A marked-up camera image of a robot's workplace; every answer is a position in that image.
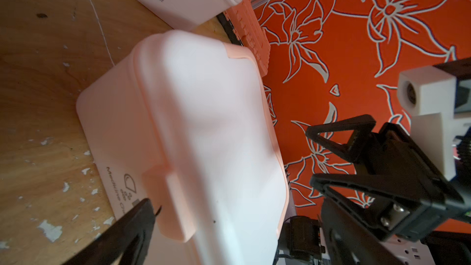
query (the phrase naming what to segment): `paint chip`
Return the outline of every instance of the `paint chip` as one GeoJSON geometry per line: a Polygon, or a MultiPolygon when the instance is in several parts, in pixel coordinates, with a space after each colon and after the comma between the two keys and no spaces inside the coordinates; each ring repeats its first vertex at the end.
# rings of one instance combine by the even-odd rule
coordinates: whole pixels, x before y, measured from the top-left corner
{"type": "Polygon", "coordinates": [[[48,144],[48,143],[49,143],[48,140],[51,139],[51,138],[52,138],[52,137],[46,137],[46,138],[44,139],[44,141],[41,141],[41,145],[46,145],[46,144],[48,144]]]}
{"type": "Polygon", "coordinates": [[[0,249],[6,250],[9,249],[10,246],[7,246],[8,241],[0,241],[0,249]]]}
{"type": "Polygon", "coordinates": [[[38,228],[42,230],[50,242],[55,242],[62,234],[62,226],[51,225],[47,220],[44,220],[38,228]]]}
{"type": "Polygon", "coordinates": [[[111,226],[111,223],[113,223],[113,220],[114,220],[114,219],[115,219],[115,218],[114,218],[113,216],[111,216],[111,217],[109,217],[107,220],[105,220],[105,221],[103,222],[103,224],[106,224],[106,225],[111,226]]]}
{"type": "Polygon", "coordinates": [[[67,192],[69,190],[70,186],[67,182],[64,182],[64,188],[62,188],[62,192],[67,192]]]}

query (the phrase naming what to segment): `wooden surface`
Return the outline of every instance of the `wooden surface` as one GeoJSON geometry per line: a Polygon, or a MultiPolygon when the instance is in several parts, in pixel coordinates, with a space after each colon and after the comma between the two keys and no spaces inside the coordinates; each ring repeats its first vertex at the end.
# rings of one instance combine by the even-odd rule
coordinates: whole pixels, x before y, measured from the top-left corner
{"type": "MultiPolygon", "coordinates": [[[[136,0],[0,1],[0,264],[61,264],[113,216],[75,101],[170,27],[136,0]],[[54,242],[38,228],[44,220],[62,227],[54,242]]],[[[215,19],[195,32],[228,42],[215,19]]]]}

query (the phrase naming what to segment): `metal screw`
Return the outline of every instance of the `metal screw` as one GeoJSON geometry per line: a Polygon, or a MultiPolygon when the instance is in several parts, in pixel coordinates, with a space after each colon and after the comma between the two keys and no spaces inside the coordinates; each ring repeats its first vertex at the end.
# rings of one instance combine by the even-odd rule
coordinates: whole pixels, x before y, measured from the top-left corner
{"type": "Polygon", "coordinates": [[[407,98],[409,98],[409,101],[415,105],[415,103],[417,102],[417,97],[415,96],[415,90],[412,84],[409,83],[407,85],[406,91],[407,91],[407,98]]]}
{"type": "Polygon", "coordinates": [[[404,212],[404,208],[401,207],[400,205],[394,204],[394,205],[392,206],[392,208],[393,208],[396,212],[399,212],[399,213],[404,212]]]}
{"type": "Polygon", "coordinates": [[[389,225],[391,224],[386,217],[381,217],[380,221],[381,221],[381,224],[383,224],[383,226],[385,227],[389,227],[389,225]]]}

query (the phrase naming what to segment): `wooden table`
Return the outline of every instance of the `wooden table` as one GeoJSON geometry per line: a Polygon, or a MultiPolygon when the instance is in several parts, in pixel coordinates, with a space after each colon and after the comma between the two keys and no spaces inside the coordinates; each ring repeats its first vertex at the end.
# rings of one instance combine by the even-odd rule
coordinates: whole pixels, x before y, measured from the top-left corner
{"type": "MultiPolygon", "coordinates": [[[[61,264],[113,216],[75,101],[171,28],[136,0],[0,1],[0,264],[61,264]]],[[[215,19],[195,32],[229,42],[215,19]]]]}

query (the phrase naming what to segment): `orange floral fabric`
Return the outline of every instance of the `orange floral fabric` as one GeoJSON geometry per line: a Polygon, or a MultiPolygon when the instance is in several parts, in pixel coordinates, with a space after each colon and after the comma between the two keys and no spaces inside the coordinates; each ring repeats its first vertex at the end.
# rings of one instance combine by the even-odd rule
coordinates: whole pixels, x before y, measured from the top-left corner
{"type": "MultiPolygon", "coordinates": [[[[471,0],[271,0],[255,13],[271,44],[263,82],[297,212],[312,218],[323,198],[311,175],[355,169],[307,140],[306,127],[368,113],[376,132],[384,122],[408,132],[399,73],[471,56],[471,0]]],[[[365,208],[374,200],[349,197],[365,208]]],[[[471,233],[459,222],[441,228],[471,233]]]]}

